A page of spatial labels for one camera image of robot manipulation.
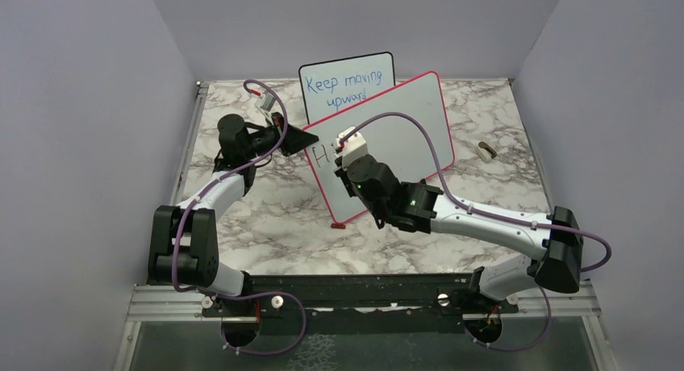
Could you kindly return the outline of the pink framed whiteboard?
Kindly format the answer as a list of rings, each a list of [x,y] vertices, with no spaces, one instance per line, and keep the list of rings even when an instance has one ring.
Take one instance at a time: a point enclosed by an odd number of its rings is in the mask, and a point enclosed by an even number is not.
[[[335,139],[344,130],[387,113],[361,129],[368,150],[387,164],[400,181],[417,182],[446,169],[456,160],[440,77],[427,71],[338,113],[305,126],[317,143],[305,150],[323,200],[335,223],[347,223],[365,212],[334,174]]]

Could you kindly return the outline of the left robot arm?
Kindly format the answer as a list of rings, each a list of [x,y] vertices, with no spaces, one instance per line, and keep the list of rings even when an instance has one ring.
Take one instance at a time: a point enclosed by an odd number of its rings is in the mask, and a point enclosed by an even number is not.
[[[245,287],[246,272],[221,263],[217,222],[252,188],[259,160],[276,151],[283,156],[297,154],[319,137],[291,127],[278,112],[265,126],[240,115],[225,115],[217,128],[219,153],[210,180],[185,201],[159,206],[154,212],[148,277],[179,291],[223,294],[224,306],[234,315],[243,315],[252,308],[254,295]]]

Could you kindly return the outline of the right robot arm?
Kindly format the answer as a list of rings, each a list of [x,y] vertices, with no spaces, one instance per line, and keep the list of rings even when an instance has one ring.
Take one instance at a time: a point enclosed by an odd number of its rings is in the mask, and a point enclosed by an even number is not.
[[[561,294],[578,292],[583,238],[574,232],[578,223],[571,210],[557,206],[550,215],[497,207],[480,210],[463,199],[452,201],[425,181],[401,182],[372,156],[349,166],[337,158],[335,166],[348,194],[360,199],[378,228],[466,236],[518,253],[473,272],[465,291],[472,310],[487,311],[497,301],[535,286]]]

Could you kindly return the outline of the black framed whiteboard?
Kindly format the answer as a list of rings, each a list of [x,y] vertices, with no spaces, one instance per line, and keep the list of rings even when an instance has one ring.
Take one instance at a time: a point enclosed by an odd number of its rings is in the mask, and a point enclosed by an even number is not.
[[[376,52],[298,69],[307,122],[313,123],[395,86],[394,56]]]

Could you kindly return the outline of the small white eraser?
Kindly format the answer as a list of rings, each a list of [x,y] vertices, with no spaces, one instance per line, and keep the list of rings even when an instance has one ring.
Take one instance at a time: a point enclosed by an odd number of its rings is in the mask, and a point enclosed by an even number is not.
[[[476,147],[476,153],[484,163],[494,160],[498,153],[485,141],[480,141]]]

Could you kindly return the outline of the black mounting rail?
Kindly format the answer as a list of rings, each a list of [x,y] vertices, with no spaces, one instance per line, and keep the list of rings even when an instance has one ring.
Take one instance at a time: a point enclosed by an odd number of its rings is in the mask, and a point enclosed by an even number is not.
[[[141,286],[133,301],[144,320],[217,322],[241,335],[461,334],[471,327],[489,335],[501,332],[503,318],[522,313],[524,296],[489,301],[476,294],[470,273],[255,275],[248,292],[256,298]]]

